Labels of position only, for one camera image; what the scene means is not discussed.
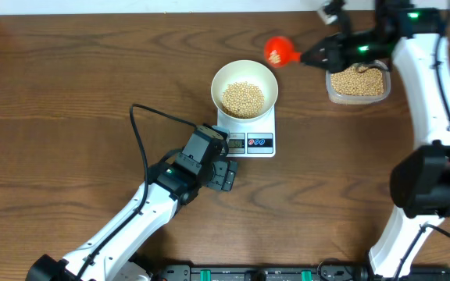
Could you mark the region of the red measuring scoop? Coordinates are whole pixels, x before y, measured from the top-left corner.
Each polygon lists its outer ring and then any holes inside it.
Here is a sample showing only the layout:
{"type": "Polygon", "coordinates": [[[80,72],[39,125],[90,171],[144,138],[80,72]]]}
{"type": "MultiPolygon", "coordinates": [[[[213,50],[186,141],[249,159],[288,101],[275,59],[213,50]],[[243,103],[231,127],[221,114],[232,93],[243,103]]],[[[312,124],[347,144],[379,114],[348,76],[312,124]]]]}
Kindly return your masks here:
{"type": "Polygon", "coordinates": [[[263,49],[266,61],[275,68],[286,66],[291,62],[300,62],[301,53],[295,51],[290,39],[283,36],[270,38],[263,49]]]}

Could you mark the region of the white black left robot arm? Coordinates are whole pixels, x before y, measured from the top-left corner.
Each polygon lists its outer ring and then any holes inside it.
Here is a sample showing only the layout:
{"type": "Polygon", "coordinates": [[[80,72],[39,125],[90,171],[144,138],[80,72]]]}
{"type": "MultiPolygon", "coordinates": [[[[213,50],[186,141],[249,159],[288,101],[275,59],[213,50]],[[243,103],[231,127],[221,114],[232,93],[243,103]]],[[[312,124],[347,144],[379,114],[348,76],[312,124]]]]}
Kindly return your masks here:
{"type": "Polygon", "coordinates": [[[28,280],[113,280],[138,248],[178,211],[191,203],[202,187],[229,191],[238,169],[227,160],[230,131],[198,126],[174,162],[161,161],[130,202],[100,231],[75,251],[56,261],[41,256],[28,280]]]}

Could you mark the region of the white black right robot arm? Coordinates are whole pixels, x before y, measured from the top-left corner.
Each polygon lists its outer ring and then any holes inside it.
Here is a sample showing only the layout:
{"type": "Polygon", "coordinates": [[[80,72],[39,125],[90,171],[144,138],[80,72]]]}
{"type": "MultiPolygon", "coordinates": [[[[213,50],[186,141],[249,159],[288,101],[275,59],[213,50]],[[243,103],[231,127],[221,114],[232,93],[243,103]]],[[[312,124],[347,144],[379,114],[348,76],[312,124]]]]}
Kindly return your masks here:
{"type": "Polygon", "coordinates": [[[373,28],[352,29],[341,1],[322,8],[340,30],[300,55],[300,62],[329,73],[388,59],[404,84],[412,119],[412,153],[391,172],[394,207],[380,239],[370,248],[371,279],[398,280],[431,232],[450,216],[450,12],[409,1],[378,1],[373,28]]]}

